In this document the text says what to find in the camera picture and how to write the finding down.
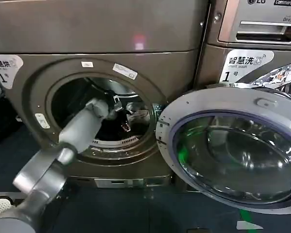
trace label sticker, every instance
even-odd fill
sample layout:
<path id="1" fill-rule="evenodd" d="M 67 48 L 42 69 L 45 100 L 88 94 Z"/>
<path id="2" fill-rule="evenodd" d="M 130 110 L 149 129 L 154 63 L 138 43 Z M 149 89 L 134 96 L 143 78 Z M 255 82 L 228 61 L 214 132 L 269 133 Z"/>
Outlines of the label sticker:
<path id="1" fill-rule="evenodd" d="M 35 118 L 43 129 L 50 129 L 50 125 L 48 124 L 44 114 L 35 113 Z"/>
<path id="2" fill-rule="evenodd" d="M 82 62 L 82 67 L 93 68 L 93 62 Z"/>
<path id="3" fill-rule="evenodd" d="M 15 76 L 23 66 L 23 60 L 17 55 L 0 54 L 0 83 L 6 89 L 12 89 Z"/>
<path id="4" fill-rule="evenodd" d="M 291 6 L 291 0 L 275 0 L 275 6 Z"/>
<path id="5" fill-rule="evenodd" d="M 232 50 L 226 57 L 220 82 L 235 83 L 273 58 L 274 52 L 269 50 Z"/>
<path id="6" fill-rule="evenodd" d="M 133 80 L 137 77 L 137 72 L 116 63 L 113 66 L 113 70 Z"/>

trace robotic arm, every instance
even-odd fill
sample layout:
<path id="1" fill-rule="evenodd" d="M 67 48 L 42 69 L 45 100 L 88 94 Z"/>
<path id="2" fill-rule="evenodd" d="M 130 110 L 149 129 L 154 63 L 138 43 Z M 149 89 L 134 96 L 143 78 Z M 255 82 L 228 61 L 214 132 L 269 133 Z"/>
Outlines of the robotic arm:
<path id="1" fill-rule="evenodd" d="M 13 181 L 27 198 L 0 215 L 0 233 L 37 232 L 46 205 L 66 182 L 64 165 L 89 147 L 108 115 L 108 105 L 102 100 L 92 99 L 60 132 L 56 147 L 40 150 L 32 157 Z"/>

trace open washing machine door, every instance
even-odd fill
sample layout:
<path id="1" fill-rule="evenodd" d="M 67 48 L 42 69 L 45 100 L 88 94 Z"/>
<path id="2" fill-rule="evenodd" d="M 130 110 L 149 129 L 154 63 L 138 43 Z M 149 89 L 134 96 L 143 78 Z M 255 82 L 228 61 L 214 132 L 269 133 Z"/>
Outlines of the open washing machine door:
<path id="1" fill-rule="evenodd" d="M 291 214 L 291 99 L 249 88 L 193 91 L 162 112 L 156 139 L 173 171 L 205 195 Z"/>

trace floor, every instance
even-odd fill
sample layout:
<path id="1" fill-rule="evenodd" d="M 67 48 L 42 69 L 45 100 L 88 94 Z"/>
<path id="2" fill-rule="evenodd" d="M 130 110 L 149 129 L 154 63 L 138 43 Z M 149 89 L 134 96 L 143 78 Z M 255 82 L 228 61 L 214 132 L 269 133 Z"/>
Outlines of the floor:
<path id="1" fill-rule="evenodd" d="M 0 192 L 16 190 L 14 176 L 37 150 L 24 126 L 0 144 Z M 172 186 L 122 190 L 67 187 L 65 196 L 47 208 L 42 233 L 186 233 L 195 228 L 239 232 L 239 210 Z M 291 215 L 250 216 L 264 228 L 250 233 L 291 233 Z"/>

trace lg washing machine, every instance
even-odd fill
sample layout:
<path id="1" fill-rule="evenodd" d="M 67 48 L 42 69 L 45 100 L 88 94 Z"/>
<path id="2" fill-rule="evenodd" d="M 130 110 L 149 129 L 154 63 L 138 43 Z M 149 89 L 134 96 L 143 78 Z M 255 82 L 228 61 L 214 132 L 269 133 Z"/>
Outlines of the lg washing machine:
<path id="1" fill-rule="evenodd" d="M 159 149 L 227 205 L 291 214 L 291 0 L 213 1 L 195 91 L 159 117 Z"/>
<path id="2" fill-rule="evenodd" d="M 193 84 L 207 9 L 204 0 L 0 1 L 0 83 L 43 148 L 90 99 L 114 107 L 68 167 L 73 179 L 168 184 L 156 120 Z"/>

